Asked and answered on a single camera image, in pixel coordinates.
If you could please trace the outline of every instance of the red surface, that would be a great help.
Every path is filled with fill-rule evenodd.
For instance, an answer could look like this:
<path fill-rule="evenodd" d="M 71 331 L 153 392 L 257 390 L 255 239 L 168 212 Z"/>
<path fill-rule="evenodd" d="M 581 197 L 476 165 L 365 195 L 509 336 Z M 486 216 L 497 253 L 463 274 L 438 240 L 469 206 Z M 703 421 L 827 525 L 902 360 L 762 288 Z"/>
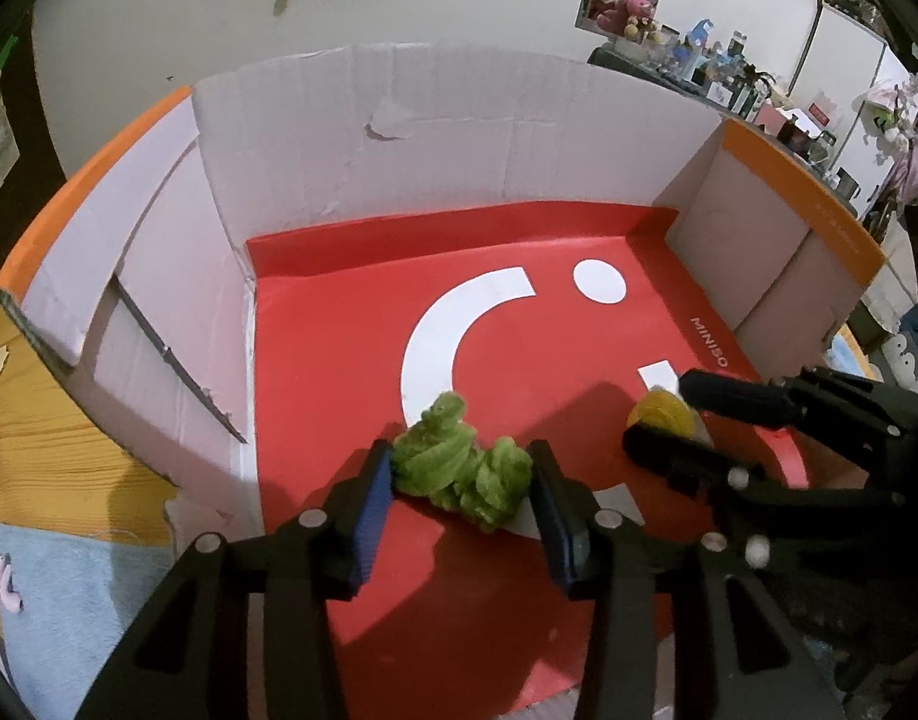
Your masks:
<path fill-rule="evenodd" d="M 512 221 L 504 237 L 520 240 L 515 231 L 554 225 L 569 218 L 569 210 L 583 215 L 589 205 L 507 206 L 503 213 Z M 602 209 L 611 217 L 602 217 Z M 481 215 L 375 220 L 374 235 L 369 223 L 357 223 L 251 242 L 254 263 L 263 263 L 260 273 L 319 274 L 259 279 L 256 435 L 267 528 L 322 502 L 332 484 L 355 474 L 376 436 L 403 429 L 400 366 L 429 306 L 467 279 L 522 266 L 536 296 L 478 319 L 453 368 L 480 440 L 543 437 L 566 475 L 595 490 L 628 483 L 648 533 L 694 539 L 707 531 L 705 508 L 671 493 L 622 455 L 628 412 L 645 393 L 637 369 L 669 360 L 678 373 L 722 370 L 692 323 L 697 317 L 728 358 L 729 372 L 754 372 L 662 242 L 667 212 L 634 211 L 595 209 L 599 229 L 640 232 L 627 238 L 609 232 L 580 237 L 579 224 L 563 240 L 526 235 L 524 242 L 494 245 L 494 209 L 482 209 Z M 515 225 L 517 213 L 528 220 Z M 637 221 L 629 227 L 632 217 Z M 425 235 L 422 220 L 428 220 Z M 352 237 L 344 227 L 356 228 Z M 442 236 L 454 236 L 472 245 L 477 229 L 488 231 L 481 236 L 487 247 L 456 250 L 442 243 Z M 360 266 L 341 269 L 342 251 L 327 245 L 297 250 L 315 234 L 333 244 L 357 240 L 347 253 Z M 445 251 L 391 259 L 437 247 Z M 620 303 L 594 303 L 576 289 L 572 270 L 590 258 L 623 274 L 628 292 Z M 774 470 L 779 451 L 789 469 L 801 469 L 785 435 L 723 421 L 710 430 L 719 447 L 771 460 Z M 577 683 L 592 605 L 563 600 L 536 541 L 504 532 L 483 536 L 421 502 L 397 501 L 370 583 L 352 603 L 331 604 L 329 615 L 352 720 L 476 720 Z M 657 625 L 667 632 L 664 604 Z"/>

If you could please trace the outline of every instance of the orange strip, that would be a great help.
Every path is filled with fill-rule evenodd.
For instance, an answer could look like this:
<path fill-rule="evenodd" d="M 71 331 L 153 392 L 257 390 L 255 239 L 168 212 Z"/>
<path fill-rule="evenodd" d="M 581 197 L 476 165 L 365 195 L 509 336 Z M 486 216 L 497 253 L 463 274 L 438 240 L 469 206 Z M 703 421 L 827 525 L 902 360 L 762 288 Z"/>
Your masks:
<path fill-rule="evenodd" d="M 38 213 L 19 242 L 9 252 L 9 257 L 0 271 L 0 290 L 9 293 L 15 302 L 22 302 L 35 272 L 43 264 L 46 253 L 52 248 L 72 215 L 95 189 L 99 180 L 139 141 L 139 138 L 190 94 L 192 89 L 184 86 L 175 90 L 165 100 L 160 100 L 99 149 L 91 160 L 80 167 L 76 175 L 65 182 L 62 189 L 57 191 L 53 199 Z"/>
<path fill-rule="evenodd" d="M 885 255 L 861 224 L 815 176 L 752 127 L 726 122 L 723 148 L 765 181 L 830 247 L 861 287 L 885 264 Z"/>

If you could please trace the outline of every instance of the white curved shape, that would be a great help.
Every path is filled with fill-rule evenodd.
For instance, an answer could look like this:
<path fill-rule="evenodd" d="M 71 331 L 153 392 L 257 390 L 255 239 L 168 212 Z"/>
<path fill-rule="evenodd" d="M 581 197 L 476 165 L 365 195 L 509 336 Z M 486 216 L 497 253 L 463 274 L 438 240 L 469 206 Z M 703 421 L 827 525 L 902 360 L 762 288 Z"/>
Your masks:
<path fill-rule="evenodd" d="M 602 260 L 583 260 L 572 269 L 572 280 L 579 292 L 596 303 L 611 305 L 626 296 L 626 280 Z"/>
<path fill-rule="evenodd" d="M 419 421 L 439 394 L 452 389 L 452 364 L 472 324 L 496 306 L 535 295 L 524 269 L 506 268 L 464 281 L 429 307 L 403 355 L 400 395 L 407 427 Z"/>

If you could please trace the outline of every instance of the open box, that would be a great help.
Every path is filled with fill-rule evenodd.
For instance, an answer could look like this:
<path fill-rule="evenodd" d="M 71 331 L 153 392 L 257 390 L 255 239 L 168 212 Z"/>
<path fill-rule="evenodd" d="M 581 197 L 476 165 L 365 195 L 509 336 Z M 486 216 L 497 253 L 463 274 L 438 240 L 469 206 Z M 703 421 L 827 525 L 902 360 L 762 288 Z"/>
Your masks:
<path fill-rule="evenodd" d="M 638 79 L 469 46 L 272 60 L 179 90 L 72 177 L 0 301 L 120 445 L 240 535 L 355 472 L 442 389 L 545 437 L 647 531 L 707 511 L 630 467 L 648 386 L 820 362 L 883 255 L 755 130 Z M 710 423 L 790 485 L 788 435 Z M 488 717 L 574 685 L 592 610 L 537 543 L 398 501 L 331 605 L 353 718 Z M 667 624 L 659 610 L 659 624 Z"/>

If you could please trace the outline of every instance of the silver bolt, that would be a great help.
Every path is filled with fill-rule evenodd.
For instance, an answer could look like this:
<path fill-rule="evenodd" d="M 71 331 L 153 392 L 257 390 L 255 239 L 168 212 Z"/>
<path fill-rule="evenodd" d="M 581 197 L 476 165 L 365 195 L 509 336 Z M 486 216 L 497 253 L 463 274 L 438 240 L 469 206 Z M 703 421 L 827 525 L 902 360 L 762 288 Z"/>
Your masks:
<path fill-rule="evenodd" d="M 328 519 L 328 514 L 322 509 L 306 509 L 299 515 L 299 525 L 304 528 L 318 528 L 325 525 Z"/>
<path fill-rule="evenodd" d="M 749 486 L 749 470 L 742 466 L 732 467 L 726 475 L 726 483 L 733 490 L 745 490 Z"/>
<path fill-rule="evenodd" d="M 614 530 L 622 524 L 622 514 L 615 509 L 600 509 L 595 513 L 595 523 L 602 528 Z"/>
<path fill-rule="evenodd" d="M 722 552 L 729 546 L 729 541 L 726 540 L 726 536 L 716 531 L 705 533 L 705 535 L 699 539 L 699 543 L 710 552 Z"/>
<path fill-rule="evenodd" d="M 746 541 L 746 562 L 749 567 L 756 570 L 767 567 L 771 548 L 769 539 L 765 536 L 749 536 L 749 541 Z"/>
<path fill-rule="evenodd" d="M 203 555 L 215 552 L 221 546 L 222 538 L 219 538 L 216 533 L 203 533 L 196 539 L 196 552 L 202 552 Z"/>

